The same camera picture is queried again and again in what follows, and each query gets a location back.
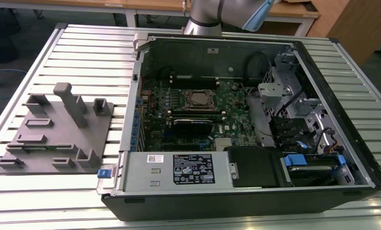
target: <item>table leg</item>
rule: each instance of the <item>table leg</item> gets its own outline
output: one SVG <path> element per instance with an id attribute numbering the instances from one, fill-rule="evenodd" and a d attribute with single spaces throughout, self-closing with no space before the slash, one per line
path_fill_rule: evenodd
<path id="1" fill-rule="evenodd" d="M 125 16 L 121 13 L 111 13 L 115 26 L 126 26 Z"/>
<path id="2" fill-rule="evenodd" d="M 42 10 L 33 10 L 37 19 L 42 18 Z"/>
<path id="3" fill-rule="evenodd" d="M 123 12 L 125 12 L 125 17 L 126 17 L 127 27 L 137 27 L 135 10 L 134 9 L 125 9 Z"/>
<path id="4" fill-rule="evenodd" d="M 145 18 L 146 18 L 146 23 L 151 23 L 151 18 L 149 14 L 145 14 Z"/>
<path id="5" fill-rule="evenodd" d="M 304 18 L 303 22 L 299 24 L 299 27 L 296 29 L 294 36 L 304 37 L 311 28 L 312 23 L 314 23 L 314 18 Z"/>

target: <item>aluminum table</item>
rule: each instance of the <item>aluminum table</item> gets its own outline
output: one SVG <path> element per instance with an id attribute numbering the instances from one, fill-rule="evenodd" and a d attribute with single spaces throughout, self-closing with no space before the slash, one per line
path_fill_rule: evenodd
<path id="1" fill-rule="evenodd" d="M 58 25 L 0 116 L 0 157 L 28 112 L 29 93 L 45 93 L 69 82 L 85 102 L 95 97 L 115 104 L 102 167 L 117 162 L 118 142 L 138 31 L 178 34 L 179 30 Z M 283 39 L 284 36 L 223 33 L 223 36 Z M 381 94 L 340 45 L 324 38 L 298 38 L 381 164 Z M 111 187 L 111 179 L 103 181 Z M 319 213 L 185 221 L 119 222 L 95 193 L 95 175 L 0 175 L 0 229 L 381 229 L 381 197 L 350 202 Z"/>

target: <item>barcode sticker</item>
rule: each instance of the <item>barcode sticker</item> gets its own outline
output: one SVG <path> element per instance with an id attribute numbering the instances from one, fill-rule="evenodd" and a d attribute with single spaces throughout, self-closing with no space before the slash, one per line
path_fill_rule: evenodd
<path id="1" fill-rule="evenodd" d="M 163 155 L 147 155 L 147 163 L 163 163 Z"/>
<path id="2" fill-rule="evenodd" d="M 310 15 L 310 14 L 303 15 L 303 18 L 316 18 L 316 17 L 318 17 L 316 15 Z"/>
<path id="3" fill-rule="evenodd" d="M 105 6 L 122 7 L 122 4 L 103 4 Z"/>

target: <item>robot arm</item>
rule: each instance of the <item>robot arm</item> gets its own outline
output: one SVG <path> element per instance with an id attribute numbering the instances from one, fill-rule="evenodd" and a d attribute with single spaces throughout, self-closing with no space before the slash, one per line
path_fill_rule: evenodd
<path id="1" fill-rule="evenodd" d="M 257 31 L 274 0 L 191 0 L 187 35 L 221 35 L 221 22 Z"/>

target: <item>white label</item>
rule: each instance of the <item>white label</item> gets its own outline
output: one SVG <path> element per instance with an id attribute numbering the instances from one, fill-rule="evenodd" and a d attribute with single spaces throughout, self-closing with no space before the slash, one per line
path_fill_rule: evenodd
<path id="1" fill-rule="evenodd" d="M 207 48 L 207 54 L 218 54 L 217 48 Z"/>
<path id="2" fill-rule="evenodd" d="M 122 4 L 103 4 L 105 6 L 122 7 Z"/>
<path id="3" fill-rule="evenodd" d="M 163 155 L 147 155 L 147 163 L 163 163 Z"/>
<path id="4" fill-rule="evenodd" d="M 308 14 L 303 15 L 303 18 L 316 18 L 316 17 L 318 17 L 316 15 L 308 15 Z"/>

